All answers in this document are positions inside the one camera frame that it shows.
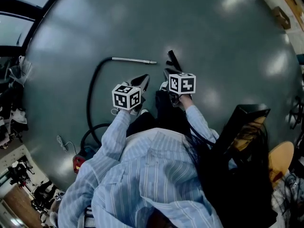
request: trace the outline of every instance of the metal pipe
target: metal pipe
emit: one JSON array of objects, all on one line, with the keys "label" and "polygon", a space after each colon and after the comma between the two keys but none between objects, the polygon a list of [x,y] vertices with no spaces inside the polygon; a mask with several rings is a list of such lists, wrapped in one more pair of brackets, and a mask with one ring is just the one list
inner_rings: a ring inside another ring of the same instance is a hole
[{"label": "metal pipe", "polygon": [[121,57],[113,57],[112,60],[129,61],[129,62],[137,62],[137,63],[145,63],[145,64],[157,64],[157,62],[151,60],[141,60],[141,59],[131,59],[131,58],[121,58]]}]

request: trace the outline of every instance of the shoe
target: shoe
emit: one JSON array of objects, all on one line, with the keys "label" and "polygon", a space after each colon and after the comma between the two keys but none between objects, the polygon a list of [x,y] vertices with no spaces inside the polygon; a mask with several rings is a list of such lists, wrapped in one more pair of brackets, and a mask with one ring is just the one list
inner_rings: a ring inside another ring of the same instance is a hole
[{"label": "shoe", "polygon": [[147,109],[143,109],[142,111],[141,111],[141,115],[142,114],[144,114],[145,112],[149,112]]},{"label": "shoe", "polygon": [[168,81],[165,81],[161,84],[160,90],[167,91]]}]

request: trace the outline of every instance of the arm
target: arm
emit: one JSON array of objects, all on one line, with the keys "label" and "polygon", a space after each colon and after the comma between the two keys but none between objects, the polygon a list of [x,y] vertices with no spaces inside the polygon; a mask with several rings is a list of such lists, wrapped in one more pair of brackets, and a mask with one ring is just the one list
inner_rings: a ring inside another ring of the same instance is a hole
[{"label": "arm", "polygon": [[119,163],[129,123],[129,113],[121,110],[104,133],[101,139],[102,147],[92,159],[82,164],[76,181],[68,188],[60,204],[59,227],[77,227],[80,215],[91,205],[94,190],[108,170]]},{"label": "arm", "polygon": [[193,104],[189,95],[180,96],[180,102],[184,106],[186,110],[187,119],[190,125],[207,140],[215,143],[218,139],[218,133],[208,128],[208,123],[199,111],[199,109]]}]

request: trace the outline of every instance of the green epoxy floor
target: green epoxy floor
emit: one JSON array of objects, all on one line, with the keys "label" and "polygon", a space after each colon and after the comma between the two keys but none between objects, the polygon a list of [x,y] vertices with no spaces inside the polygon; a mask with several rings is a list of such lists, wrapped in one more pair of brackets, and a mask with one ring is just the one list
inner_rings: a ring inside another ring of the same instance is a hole
[{"label": "green epoxy floor", "polygon": [[144,107],[153,114],[154,92],[173,50],[185,72],[197,76],[193,99],[219,133],[238,104],[265,103],[270,147],[295,141],[286,116],[302,78],[294,50],[263,0],[58,0],[28,49],[34,66],[25,87],[29,132],[25,144],[37,165],[61,189],[75,179],[74,150],[87,131],[86,96],[104,57],[157,61],[154,66],[109,62],[92,102],[93,124],[111,122],[111,90],[148,73]]}]

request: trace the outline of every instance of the light blue striped shirt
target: light blue striped shirt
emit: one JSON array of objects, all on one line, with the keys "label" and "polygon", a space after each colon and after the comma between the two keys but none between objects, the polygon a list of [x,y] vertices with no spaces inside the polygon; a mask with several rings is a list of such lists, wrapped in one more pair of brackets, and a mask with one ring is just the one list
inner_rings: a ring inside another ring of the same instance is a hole
[{"label": "light blue striped shirt", "polygon": [[[218,134],[196,106],[186,115],[200,135],[216,141]],[[152,139],[139,135],[122,156],[130,120],[120,111],[103,135],[102,147],[81,166],[61,202],[59,227],[76,228],[88,205],[98,228],[146,227],[154,209],[177,227],[222,227],[182,141],[159,129]]]}]

